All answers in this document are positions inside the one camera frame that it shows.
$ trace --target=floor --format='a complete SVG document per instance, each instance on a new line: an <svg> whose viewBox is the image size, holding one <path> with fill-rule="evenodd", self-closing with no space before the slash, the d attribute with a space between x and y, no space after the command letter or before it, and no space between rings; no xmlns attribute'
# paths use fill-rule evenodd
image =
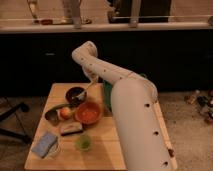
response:
<svg viewBox="0 0 213 171"><path fill-rule="evenodd" d="M198 104L185 102L184 97L192 93L159 92L159 102L173 144L178 171L211 171L213 125L204 122L204 117L198 113ZM207 95L207 92L201 91L201 95ZM29 105L28 113L18 111L17 115L30 137L34 136L46 99L47 97L8 98L12 105L19 102ZM9 106L4 98L0 100L3 112ZM1 128L22 132L15 115L1 123ZM1 135L0 171L23 171L29 148L30 144Z"/></svg>

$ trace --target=red bowl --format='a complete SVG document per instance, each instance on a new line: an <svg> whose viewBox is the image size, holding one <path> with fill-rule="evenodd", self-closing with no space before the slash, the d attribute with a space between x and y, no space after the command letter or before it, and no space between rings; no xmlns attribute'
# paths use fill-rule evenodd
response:
<svg viewBox="0 0 213 171"><path fill-rule="evenodd" d="M100 118L101 110L95 102L85 101L76 108L75 119L82 124L94 124Z"/></svg>

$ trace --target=black cabinet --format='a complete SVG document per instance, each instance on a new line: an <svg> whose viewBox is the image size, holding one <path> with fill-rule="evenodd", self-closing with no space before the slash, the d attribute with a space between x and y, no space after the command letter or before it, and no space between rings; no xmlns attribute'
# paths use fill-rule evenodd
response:
<svg viewBox="0 0 213 171"><path fill-rule="evenodd" d="M88 82L71 52L93 41L99 58L145 73L159 91L213 87L212 30L0 35L0 95L48 95L54 82Z"/></svg>

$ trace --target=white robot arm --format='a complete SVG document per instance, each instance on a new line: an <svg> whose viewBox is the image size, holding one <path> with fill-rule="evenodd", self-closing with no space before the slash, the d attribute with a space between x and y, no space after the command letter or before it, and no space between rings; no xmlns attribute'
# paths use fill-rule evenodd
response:
<svg viewBox="0 0 213 171"><path fill-rule="evenodd" d="M75 62L113 85L111 107L128 171L171 171L172 165L155 115L155 85L133 71L97 59L88 41L72 52Z"/></svg>

